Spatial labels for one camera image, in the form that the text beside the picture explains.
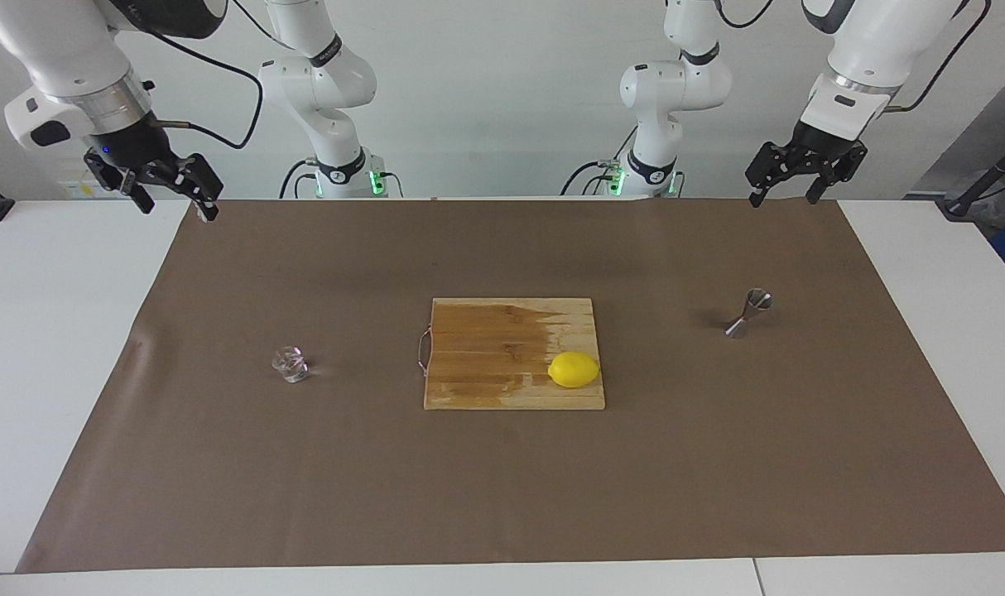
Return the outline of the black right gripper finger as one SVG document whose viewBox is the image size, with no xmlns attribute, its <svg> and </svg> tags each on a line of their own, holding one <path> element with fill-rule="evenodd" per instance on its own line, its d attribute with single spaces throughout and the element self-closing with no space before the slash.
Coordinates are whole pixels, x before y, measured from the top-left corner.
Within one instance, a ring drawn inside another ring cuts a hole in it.
<svg viewBox="0 0 1005 596">
<path fill-rule="evenodd" d="M 116 191 L 127 196 L 142 214 L 153 211 L 155 201 L 137 180 L 136 172 L 109 165 L 102 157 L 85 157 L 84 165 L 105 191 Z"/>
<path fill-rule="evenodd" d="M 154 160 L 151 163 L 151 179 L 154 184 L 165 186 L 191 200 L 203 222 L 211 223 L 218 218 L 216 200 L 225 185 L 200 152 L 193 152 L 186 158 Z"/>
</svg>

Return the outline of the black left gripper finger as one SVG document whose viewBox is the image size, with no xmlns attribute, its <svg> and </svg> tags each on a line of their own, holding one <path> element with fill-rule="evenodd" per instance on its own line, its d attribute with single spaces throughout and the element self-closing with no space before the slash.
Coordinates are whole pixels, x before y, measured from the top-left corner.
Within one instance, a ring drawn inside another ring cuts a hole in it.
<svg viewBox="0 0 1005 596">
<path fill-rule="evenodd" d="M 866 148 L 851 148 L 839 159 L 824 163 L 820 168 L 820 173 L 805 193 L 806 201 L 809 204 L 817 204 L 830 186 L 850 181 L 867 154 Z"/>
<path fill-rule="evenodd" d="M 746 181 L 751 186 L 749 204 L 759 208 L 773 186 L 800 174 L 804 166 L 805 152 L 800 147 L 764 142 L 745 170 Z"/>
</svg>

